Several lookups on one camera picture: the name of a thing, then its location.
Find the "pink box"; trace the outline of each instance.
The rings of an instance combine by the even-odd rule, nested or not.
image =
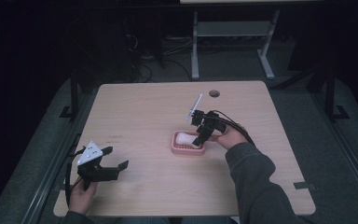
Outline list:
[[[177,155],[189,155],[189,156],[202,156],[205,153],[205,145],[201,145],[199,148],[193,148],[187,145],[179,145],[175,142],[176,135],[179,133],[187,133],[190,135],[199,135],[198,133],[190,133],[184,131],[177,131],[172,136],[171,151]]]

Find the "wooden tabletop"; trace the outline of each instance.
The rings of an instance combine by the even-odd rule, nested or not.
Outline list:
[[[211,97],[212,90],[220,96]],[[277,169],[271,181],[282,186],[295,213],[315,211],[309,190],[294,186],[304,178],[263,82],[181,82],[101,86],[77,150],[92,140],[100,148],[114,148],[101,166],[116,167],[126,160],[130,164],[117,181],[99,184],[90,216],[238,215],[225,149],[207,142],[202,156],[171,152],[175,131],[197,130],[186,117],[200,93],[199,110],[219,110],[242,124],[259,150],[274,161]],[[71,183],[77,178],[77,160]],[[63,217],[66,211],[62,191],[54,214]]]

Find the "floor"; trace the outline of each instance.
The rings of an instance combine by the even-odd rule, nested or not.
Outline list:
[[[268,87],[282,83],[296,71],[287,71],[294,40],[272,42],[268,59],[276,78],[268,80],[256,49],[262,39],[205,39],[200,46],[200,80],[262,80]],[[176,48],[172,43],[165,49]],[[187,82],[191,71],[190,51],[184,48],[167,54],[164,66],[152,59],[142,60],[138,82]],[[358,160],[358,105],[351,91],[339,80],[336,105],[343,105],[350,119],[331,122],[324,113],[324,90],[311,94],[306,77],[285,90],[271,90],[283,127],[295,152],[300,169],[309,184],[316,212],[305,217],[309,223],[358,223],[358,179],[345,148]],[[0,198],[0,223],[59,223],[52,213],[62,188],[65,164],[58,154],[73,144],[87,120],[97,93],[79,93],[80,111],[74,121],[60,118],[70,105],[70,85],[66,81],[56,93],[21,162]],[[96,223],[112,223],[108,217],[93,217]]]

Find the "person's right hand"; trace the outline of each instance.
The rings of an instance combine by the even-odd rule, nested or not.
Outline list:
[[[240,132],[229,125],[226,125],[226,131],[222,135],[213,135],[212,139],[227,150],[231,149],[238,143],[248,142]]]
[[[79,178],[78,183],[72,189],[69,211],[86,215],[91,207],[94,194],[97,191],[98,182],[91,182],[89,188],[84,189],[84,180]]]

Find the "white object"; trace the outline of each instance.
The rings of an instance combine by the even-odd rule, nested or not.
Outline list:
[[[103,152],[97,147],[97,145],[95,145],[93,141],[90,141],[80,159],[77,161],[77,165],[95,160],[101,156],[103,156]]]
[[[275,31],[280,10],[275,10],[269,21],[198,21],[198,12],[194,12],[193,21],[193,50],[191,52],[192,78],[200,79],[199,58],[197,53],[197,38],[199,36],[264,36],[266,42],[257,50],[258,57],[268,79],[275,76],[267,59],[269,44]]]
[[[179,133],[176,135],[175,142],[179,145],[186,145],[193,148],[200,148],[195,145],[193,145],[194,140],[197,138],[197,135],[191,135],[188,133]]]
[[[197,105],[199,105],[200,103],[201,97],[202,97],[202,93],[199,94],[199,98],[197,99],[196,103],[190,108],[190,113],[188,114],[186,120],[191,118],[191,115],[194,113],[194,111],[197,108]]]

